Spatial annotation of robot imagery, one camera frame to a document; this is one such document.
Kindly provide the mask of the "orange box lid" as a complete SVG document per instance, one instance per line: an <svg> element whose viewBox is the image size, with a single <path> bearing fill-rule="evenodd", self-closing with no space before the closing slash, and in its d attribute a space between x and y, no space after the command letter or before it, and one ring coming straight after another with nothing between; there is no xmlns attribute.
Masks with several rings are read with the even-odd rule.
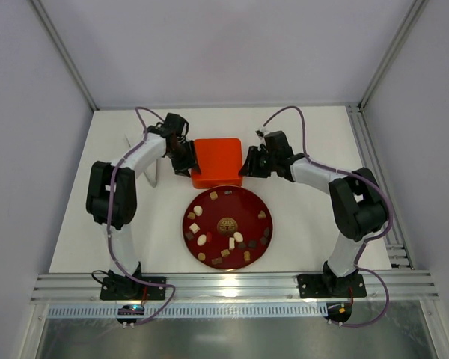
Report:
<svg viewBox="0 0 449 359"><path fill-rule="evenodd" d="M199 174L217 173L224 176L240 176L243 165L242 144L238 138L201 138L194 141Z"/></svg>

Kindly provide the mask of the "orange chocolate box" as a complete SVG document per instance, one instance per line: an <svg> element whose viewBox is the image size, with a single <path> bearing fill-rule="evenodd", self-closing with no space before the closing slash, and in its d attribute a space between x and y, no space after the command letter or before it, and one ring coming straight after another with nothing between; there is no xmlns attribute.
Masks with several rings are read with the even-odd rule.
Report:
<svg viewBox="0 0 449 359"><path fill-rule="evenodd" d="M191 179L192 185L196 189L209 189L221 185L241 186L243 182L241 176L229 176L228 174L222 176L213 172L199 174L197 171L192 171Z"/></svg>

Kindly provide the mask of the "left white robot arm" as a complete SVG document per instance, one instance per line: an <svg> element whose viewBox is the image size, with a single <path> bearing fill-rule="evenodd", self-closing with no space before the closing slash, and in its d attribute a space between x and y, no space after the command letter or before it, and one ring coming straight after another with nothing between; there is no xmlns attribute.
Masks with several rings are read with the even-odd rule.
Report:
<svg viewBox="0 0 449 359"><path fill-rule="evenodd" d="M174 173L190 177L200 172L194 141L187 138L189 122L178 114L168 113L153 126L143 127L141 140L114 162L96 161L91 166L85 209L102 226L112 260L100 281L100 299L136 300L150 287L167 288L166 280L145 280L133 243L131 222L138 208L136 180L162 157L171 160Z"/></svg>

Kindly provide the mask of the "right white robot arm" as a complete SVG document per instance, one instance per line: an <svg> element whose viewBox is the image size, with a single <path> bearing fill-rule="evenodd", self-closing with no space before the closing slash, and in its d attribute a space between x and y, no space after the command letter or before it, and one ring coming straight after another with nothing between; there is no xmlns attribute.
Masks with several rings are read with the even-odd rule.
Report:
<svg viewBox="0 0 449 359"><path fill-rule="evenodd" d="M304 153L294 153L282 131L257 131L260 145L251 146L240 175L267 178L277 174L308 185L330 197L339 235L321 274L298 277L302 298L365 296L358 261L368 242L391 229L391 204L368 168L344 171L320 164Z"/></svg>

